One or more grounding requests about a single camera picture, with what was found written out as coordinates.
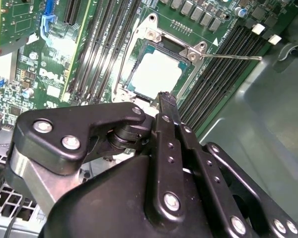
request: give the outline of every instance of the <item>black ram slot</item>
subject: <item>black ram slot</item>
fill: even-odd
[[[236,26],[217,54],[253,56],[264,45],[261,37],[245,27]],[[212,59],[180,107],[182,121],[197,131],[250,63],[249,60]]]
[[[248,45],[245,44],[245,42],[249,41],[249,38],[251,35],[249,34],[243,34],[239,40],[236,42],[234,48],[232,48],[231,53],[233,55],[249,55],[249,48]],[[224,84],[224,81],[228,81],[228,76],[233,75],[234,71],[236,71],[237,67],[236,65],[238,63],[241,63],[242,60],[234,60],[234,59],[222,59],[222,62],[220,62],[220,66],[217,67],[216,70],[214,70],[214,73],[211,76],[207,76],[206,79],[210,81],[209,87],[205,87],[205,91],[201,94],[201,98],[194,102],[193,105],[194,108],[202,108],[204,109],[204,102],[207,101],[213,93],[217,91],[217,87],[222,87]],[[194,115],[188,115],[187,120],[192,121],[195,120],[197,114]]]
[[[64,22],[73,25],[76,22],[81,0],[68,0],[65,8]]]
[[[240,53],[242,45],[248,39],[246,32],[239,34],[237,40],[234,41],[234,44],[230,46],[229,54],[230,55],[243,55]],[[208,98],[210,92],[214,90],[214,86],[221,79],[219,75],[223,74],[226,70],[230,69],[232,64],[232,59],[216,59],[217,63],[213,65],[212,70],[209,70],[203,73],[205,79],[204,85],[199,89],[198,94],[196,94],[199,99],[191,101],[189,105],[190,108],[200,108],[201,104]],[[187,114],[184,120],[190,120],[193,115]]]

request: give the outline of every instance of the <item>ram slot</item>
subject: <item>ram slot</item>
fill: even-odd
[[[105,47],[102,49],[100,60],[97,62],[96,72],[93,76],[93,80],[92,80],[91,86],[89,88],[89,95],[92,95],[95,91],[97,82],[99,81],[100,74],[101,74],[104,64],[107,60],[107,56],[110,51],[110,48],[112,47],[114,40],[117,36],[119,26],[122,24],[122,21],[124,19],[124,15],[125,15],[124,13],[128,9],[128,3],[129,3],[129,0],[123,0],[122,5],[120,6],[120,8],[118,10],[118,13],[115,14],[112,19],[113,26],[111,26],[109,36],[106,39]]]
[[[264,45],[259,36],[236,26],[218,54],[252,56]],[[249,60],[212,59],[180,107],[182,121],[197,131],[249,65]]]
[[[137,1],[137,0],[133,1],[132,6],[130,7],[131,11],[128,14],[126,14],[126,16],[128,16],[127,21],[126,21],[126,23],[124,23],[124,27],[121,30],[122,34],[119,37],[117,47],[115,48],[114,53],[110,59],[109,65],[105,70],[103,82],[102,82],[97,94],[94,97],[92,97],[92,100],[93,100],[92,103],[94,103],[94,104],[98,104],[100,102],[100,99],[101,99],[101,97],[105,91],[106,85],[109,81],[114,64],[117,61],[119,53],[121,52],[121,50],[124,46],[125,39],[129,33],[129,30],[132,27],[132,23],[136,16],[137,9],[139,8],[139,6],[140,6],[140,1]]]

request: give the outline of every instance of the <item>screw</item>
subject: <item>screw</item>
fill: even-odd
[[[215,151],[215,152],[219,152],[220,150],[218,149],[218,147],[217,146],[215,146],[215,145],[211,145],[211,147],[212,147],[212,149]]]
[[[278,221],[277,219],[274,220],[275,226],[277,227],[277,229],[281,232],[286,234],[286,228],[284,227],[284,225]]]
[[[153,31],[148,31],[147,33],[147,39],[150,41],[153,41],[156,38],[156,34]]]
[[[133,108],[133,112],[136,113],[136,114],[138,114],[138,115],[141,114],[140,109],[139,108],[136,108],[136,107]]]
[[[177,211],[180,208],[178,198],[169,192],[164,195],[164,203],[171,211]]]
[[[194,53],[191,53],[191,54],[190,54],[190,60],[195,60],[196,57],[197,57],[197,56],[196,56]]]
[[[80,147],[80,142],[77,137],[68,135],[62,139],[62,145],[69,150],[77,150]]]
[[[53,127],[52,125],[44,120],[38,120],[33,124],[33,128],[39,133],[48,133]]]
[[[232,225],[234,227],[234,229],[240,233],[240,234],[245,234],[246,233],[246,228],[243,224],[243,222],[236,216],[233,216],[230,221],[232,222]]]
[[[162,116],[162,119],[164,119],[166,122],[170,122],[170,119],[167,116]]]
[[[292,222],[287,221],[287,226],[292,233],[298,234],[298,230]]]

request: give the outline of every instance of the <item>cable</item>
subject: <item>cable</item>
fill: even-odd
[[[6,231],[5,231],[5,233],[4,233],[4,237],[3,237],[3,238],[9,238],[9,237],[10,237],[10,233],[11,233],[11,230],[12,230],[12,226],[13,226],[13,224],[14,224],[14,222],[15,222],[15,219],[16,219],[17,215],[19,214],[19,212],[20,212],[21,209],[22,209],[22,206],[23,206],[23,204],[24,204],[24,200],[25,200],[25,197],[22,196],[22,199],[21,199],[21,201],[20,201],[20,205],[19,205],[18,209],[16,210],[16,212],[14,213],[14,215],[13,215],[13,217],[12,217],[12,220],[10,221],[8,227],[6,228]]]

